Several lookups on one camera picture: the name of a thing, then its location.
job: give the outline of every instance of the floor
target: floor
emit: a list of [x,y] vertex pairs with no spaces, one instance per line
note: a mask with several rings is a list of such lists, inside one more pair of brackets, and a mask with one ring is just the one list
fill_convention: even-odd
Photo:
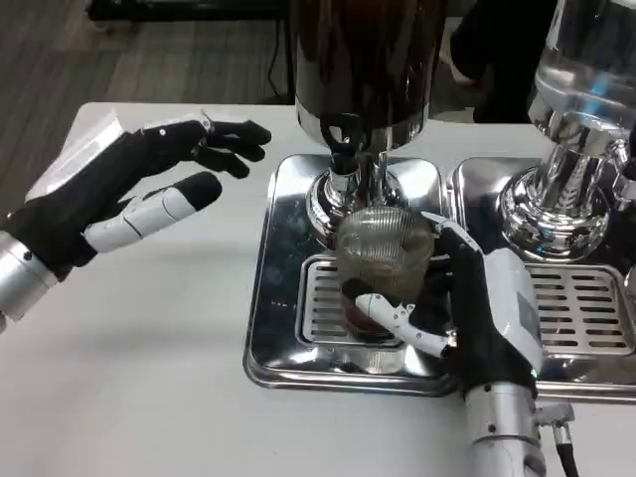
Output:
[[[3,0],[0,14],[0,214],[18,207],[90,101],[262,103],[272,22],[116,25],[98,32],[84,0]],[[457,0],[457,11],[469,0]],[[283,56],[272,76],[285,90]],[[437,71],[431,113],[479,95]]]

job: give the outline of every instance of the brown liquid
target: brown liquid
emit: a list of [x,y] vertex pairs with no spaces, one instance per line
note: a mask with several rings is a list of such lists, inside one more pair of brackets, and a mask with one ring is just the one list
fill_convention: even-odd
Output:
[[294,0],[297,96],[314,116],[358,114],[366,128],[429,102],[446,0]]

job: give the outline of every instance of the robotic hand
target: robotic hand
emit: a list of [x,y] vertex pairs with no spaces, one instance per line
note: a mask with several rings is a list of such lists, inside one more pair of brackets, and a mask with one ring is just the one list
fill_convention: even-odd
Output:
[[26,204],[0,227],[0,332],[20,319],[75,266],[134,243],[200,211],[222,187],[200,172],[144,196],[122,198],[144,177],[195,161],[236,178],[271,134],[246,121],[214,122],[203,112],[127,131],[114,113],[67,148],[36,182]]
[[[411,322],[426,321],[420,316],[425,310],[379,294],[362,280],[344,283],[343,293],[407,344],[446,360],[465,398],[475,475],[545,476],[539,425],[551,425],[556,436],[568,437],[566,423],[573,420],[573,412],[569,404],[535,406],[543,347],[530,275],[510,250],[484,254],[456,223],[422,215],[434,224],[438,244],[450,257],[449,332],[436,335],[414,327]],[[558,442],[569,445],[568,455],[573,455],[571,440]],[[567,475],[577,476],[573,457],[570,460]]]

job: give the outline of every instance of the metal tray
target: metal tray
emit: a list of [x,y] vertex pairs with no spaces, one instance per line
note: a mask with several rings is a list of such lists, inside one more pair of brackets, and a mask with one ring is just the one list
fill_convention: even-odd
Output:
[[[506,246],[499,215],[501,190],[538,163],[471,158],[448,179],[453,219],[485,251]],[[599,254],[583,264],[528,263],[535,286],[540,285],[536,291],[548,353],[539,380],[542,397],[636,402],[634,305],[625,293],[623,275],[608,262],[623,263],[603,244]]]
[[[388,169],[410,207],[443,212],[435,166],[421,159],[390,161]],[[411,347],[398,342],[360,346],[342,331],[313,339],[302,324],[306,320],[299,319],[312,279],[309,270],[319,271],[316,263],[329,258],[312,234],[305,207],[309,187],[328,167],[328,156],[292,156],[271,179],[245,341],[245,372],[268,388],[430,397],[452,392],[454,383],[439,362]]]

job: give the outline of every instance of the metal grille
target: metal grille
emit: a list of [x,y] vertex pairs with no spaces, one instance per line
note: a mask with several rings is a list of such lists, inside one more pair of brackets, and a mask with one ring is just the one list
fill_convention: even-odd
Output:
[[[369,346],[352,336],[344,324],[338,268],[334,260],[319,259],[307,267],[307,288],[304,294],[302,336],[315,344]],[[392,339],[374,348],[393,347]]]
[[613,268],[528,265],[548,354],[630,355],[633,322]]
[[[344,325],[338,268],[321,257],[306,267],[301,333],[315,344],[368,346]],[[544,349],[549,355],[634,352],[634,325],[620,275],[610,267],[528,264],[535,286]],[[392,347],[398,340],[373,345]]]

